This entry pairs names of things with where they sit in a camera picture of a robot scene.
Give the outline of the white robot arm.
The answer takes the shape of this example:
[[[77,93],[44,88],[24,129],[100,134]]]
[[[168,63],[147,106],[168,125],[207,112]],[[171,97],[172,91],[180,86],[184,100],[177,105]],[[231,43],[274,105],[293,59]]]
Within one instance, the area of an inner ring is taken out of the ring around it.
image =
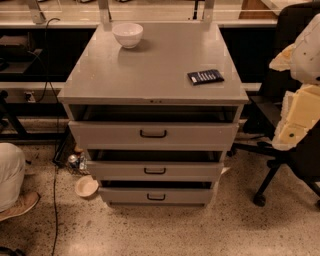
[[[272,146],[286,151],[297,146],[320,120],[320,14],[314,16],[295,42],[282,50],[269,64],[276,71],[290,71],[302,83],[296,92],[285,93],[281,120]]]

